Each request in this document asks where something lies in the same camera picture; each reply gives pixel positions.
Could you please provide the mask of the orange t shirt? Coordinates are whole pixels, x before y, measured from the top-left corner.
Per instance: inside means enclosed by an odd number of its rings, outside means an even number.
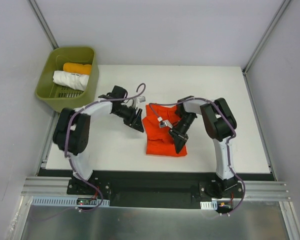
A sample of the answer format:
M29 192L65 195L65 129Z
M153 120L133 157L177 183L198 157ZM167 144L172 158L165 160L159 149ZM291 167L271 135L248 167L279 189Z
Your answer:
M175 114L176 106L164 107L160 105L153 105L152 108L164 120L169 120L170 123L175 124L181 118ZM146 154L166 157L184 157L187 153L187 148L184 146L180 153L176 153L173 138L169 134L168 127L159 127L158 117L151 110L147 104L145 106L146 117L142 120L145 132L147 135Z

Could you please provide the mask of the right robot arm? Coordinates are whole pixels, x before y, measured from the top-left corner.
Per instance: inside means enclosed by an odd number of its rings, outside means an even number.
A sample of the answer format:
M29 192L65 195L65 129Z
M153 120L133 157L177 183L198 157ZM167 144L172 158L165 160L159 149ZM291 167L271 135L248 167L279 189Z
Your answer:
M180 120L168 131L176 153L180 153L189 137L187 131L198 115L202 116L207 135L213 140L216 171L204 192L221 199L232 193L238 183L233 168L231 141L236 137L237 122L224 98L214 101L188 96L178 100L175 113Z

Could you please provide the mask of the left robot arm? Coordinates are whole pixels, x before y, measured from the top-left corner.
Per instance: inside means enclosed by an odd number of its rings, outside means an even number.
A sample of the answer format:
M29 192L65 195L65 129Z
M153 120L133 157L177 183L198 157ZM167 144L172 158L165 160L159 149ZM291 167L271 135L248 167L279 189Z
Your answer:
M129 97L126 89L116 85L111 92L100 95L97 100L87 105L74 109L65 107L61 110L52 141L63 151L74 178L80 180L78 188L84 194L94 192L97 196L102 195L95 181L90 179L93 169L86 153L91 119L113 114L123 119L126 126L144 132L142 109L138 104L146 101L146 97L142 95L145 89L146 84L142 83L137 87L138 94Z

